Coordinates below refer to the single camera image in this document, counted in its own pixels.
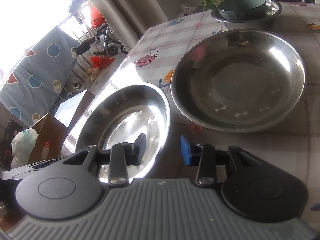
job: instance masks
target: metal screw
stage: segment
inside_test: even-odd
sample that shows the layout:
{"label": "metal screw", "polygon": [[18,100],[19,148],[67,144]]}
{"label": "metal screw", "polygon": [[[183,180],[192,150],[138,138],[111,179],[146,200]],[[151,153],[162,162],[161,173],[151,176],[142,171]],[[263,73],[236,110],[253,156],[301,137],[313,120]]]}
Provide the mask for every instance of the metal screw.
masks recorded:
{"label": "metal screw", "polygon": [[113,185],[123,185],[123,184],[125,184],[125,178],[115,177],[110,180],[110,183]]}
{"label": "metal screw", "polygon": [[214,179],[211,177],[202,177],[198,179],[198,183],[201,185],[211,185],[214,183]]}

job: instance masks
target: black wheel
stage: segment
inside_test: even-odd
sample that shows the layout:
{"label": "black wheel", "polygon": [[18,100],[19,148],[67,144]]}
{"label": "black wheel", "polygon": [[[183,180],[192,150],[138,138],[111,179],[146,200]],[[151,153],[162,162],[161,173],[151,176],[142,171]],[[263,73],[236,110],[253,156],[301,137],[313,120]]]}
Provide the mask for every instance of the black wheel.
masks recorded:
{"label": "black wheel", "polygon": [[123,54],[128,54],[128,52],[125,50],[125,47],[121,44],[120,50]]}
{"label": "black wheel", "polygon": [[118,50],[118,47],[117,47],[117,46],[111,45],[111,46],[108,47],[108,53],[109,53],[111,56],[117,55],[118,52],[119,52],[119,50]]}

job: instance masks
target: metal bowl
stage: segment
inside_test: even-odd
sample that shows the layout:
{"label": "metal bowl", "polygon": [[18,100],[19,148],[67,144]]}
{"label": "metal bowl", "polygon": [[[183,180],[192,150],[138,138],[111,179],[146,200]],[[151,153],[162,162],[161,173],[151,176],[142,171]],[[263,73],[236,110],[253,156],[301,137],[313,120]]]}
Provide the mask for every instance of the metal bowl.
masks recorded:
{"label": "metal bowl", "polygon": [[267,6],[265,0],[225,0],[218,10],[225,19],[252,20],[265,17]]}
{"label": "metal bowl", "polygon": [[[111,149],[120,142],[133,143],[139,134],[147,146],[139,166],[128,166],[129,180],[144,177],[155,163],[168,136],[170,108],[167,97],[155,85],[142,83],[117,90],[91,113],[76,143],[76,150],[95,144]],[[108,182],[108,167],[102,165],[99,180]]]}
{"label": "metal bowl", "polygon": [[259,29],[269,30],[276,22],[276,17],[281,13],[282,6],[280,3],[274,0],[266,0],[267,16],[256,20],[228,20],[221,16],[218,9],[214,9],[211,12],[211,16],[218,22],[222,22],[228,30],[234,29]]}
{"label": "metal bowl", "polygon": [[177,108],[220,132],[257,132],[282,122],[306,96],[308,70],[273,33],[238,29],[211,36],[179,61],[171,80]]}

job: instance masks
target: teapot print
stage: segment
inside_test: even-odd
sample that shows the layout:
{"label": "teapot print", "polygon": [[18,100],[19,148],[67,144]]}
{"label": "teapot print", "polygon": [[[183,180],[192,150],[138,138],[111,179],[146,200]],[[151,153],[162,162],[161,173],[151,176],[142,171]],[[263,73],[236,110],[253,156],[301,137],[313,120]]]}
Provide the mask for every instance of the teapot print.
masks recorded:
{"label": "teapot print", "polygon": [[146,65],[149,65],[153,60],[157,57],[158,49],[149,49],[143,57],[139,58],[137,61],[134,62],[136,67],[144,67]]}

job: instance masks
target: white plastic bag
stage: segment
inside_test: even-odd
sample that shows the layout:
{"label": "white plastic bag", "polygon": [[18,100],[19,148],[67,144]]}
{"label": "white plastic bag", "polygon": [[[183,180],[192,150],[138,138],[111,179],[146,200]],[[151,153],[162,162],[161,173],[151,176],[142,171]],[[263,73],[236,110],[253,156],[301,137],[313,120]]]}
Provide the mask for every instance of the white plastic bag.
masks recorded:
{"label": "white plastic bag", "polygon": [[35,129],[29,128],[18,133],[12,140],[13,160],[11,168],[18,168],[28,164],[33,148],[36,145],[38,134]]}

